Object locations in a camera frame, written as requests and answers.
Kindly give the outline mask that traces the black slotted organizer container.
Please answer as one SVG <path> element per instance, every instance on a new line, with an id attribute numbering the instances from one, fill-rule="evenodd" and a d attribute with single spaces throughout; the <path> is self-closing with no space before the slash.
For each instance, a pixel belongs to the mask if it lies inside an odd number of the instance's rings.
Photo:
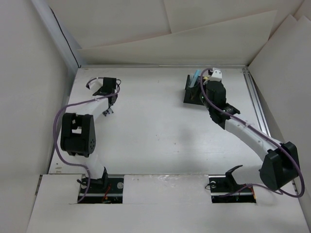
<path id="1" fill-rule="evenodd" d="M 204 104 L 202 103 L 202 98 L 200 97 L 201 87 L 198 79 L 194 84 L 194 87 L 190 87 L 190 84 L 191 84 L 190 75 L 188 75 L 186 80 L 185 95 L 183 102 L 187 104 L 203 106 Z"/>

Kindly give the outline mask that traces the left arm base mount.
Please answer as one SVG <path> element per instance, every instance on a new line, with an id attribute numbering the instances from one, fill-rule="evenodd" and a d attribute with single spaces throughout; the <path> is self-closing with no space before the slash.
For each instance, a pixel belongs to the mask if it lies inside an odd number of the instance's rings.
<path id="1" fill-rule="evenodd" d="M 86 190 L 87 181 L 86 177 L 77 180 L 80 184 L 77 200 L 86 194 L 79 204 L 122 204 L 123 176 L 105 175 L 103 179 L 92 179 L 88 190 Z"/>

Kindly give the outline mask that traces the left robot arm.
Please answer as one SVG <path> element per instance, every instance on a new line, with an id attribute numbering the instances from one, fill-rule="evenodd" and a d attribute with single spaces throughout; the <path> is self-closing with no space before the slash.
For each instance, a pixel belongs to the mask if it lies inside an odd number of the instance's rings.
<path id="1" fill-rule="evenodd" d="M 118 98 L 120 84 L 117 78 L 90 79 L 86 88 L 91 91 L 91 99 L 64 106 L 53 123 L 58 158 L 65 165 L 83 168 L 86 177 L 80 183 L 100 193 L 108 188 L 108 174 L 95 152 L 95 121 L 113 113 L 111 108 Z"/>

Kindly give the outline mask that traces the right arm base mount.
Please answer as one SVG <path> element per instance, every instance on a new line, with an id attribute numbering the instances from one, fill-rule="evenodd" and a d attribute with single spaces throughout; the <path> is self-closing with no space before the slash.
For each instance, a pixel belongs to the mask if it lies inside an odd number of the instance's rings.
<path id="1" fill-rule="evenodd" d="M 205 189 L 210 191 L 212 203 L 256 203 L 253 187 L 238 184 L 232 173 L 242 167 L 235 166 L 223 175 L 209 175 Z"/>

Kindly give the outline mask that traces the blue cap highlighter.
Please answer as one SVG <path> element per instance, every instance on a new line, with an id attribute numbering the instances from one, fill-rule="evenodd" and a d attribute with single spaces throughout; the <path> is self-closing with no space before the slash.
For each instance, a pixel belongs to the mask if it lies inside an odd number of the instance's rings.
<path id="1" fill-rule="evenodd" d="M 195 71 L 194 75 L 190 78 L 189 88 L 193 88 L 197 85 L 200 73 L 200 70 Z"/>

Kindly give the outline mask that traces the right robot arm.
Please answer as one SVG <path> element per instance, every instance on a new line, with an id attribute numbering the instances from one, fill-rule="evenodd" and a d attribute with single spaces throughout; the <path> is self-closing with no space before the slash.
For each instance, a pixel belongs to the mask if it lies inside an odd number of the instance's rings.
<path id="1" fill-rule="evenodd" d="M 221 81 L 200 81 L 200 99 L 210 118 L 223 130 L 245 143 L 262 161 L 261 165 L 243 168 L 225 178 L 225 186 L 236 191 L 242 184 L 261 183 L 277 191 L 297 177 L 301 177 L 296 146 L 282 143 L 255 129 L 240 111 L 226 101 L 226 89 Z"/>

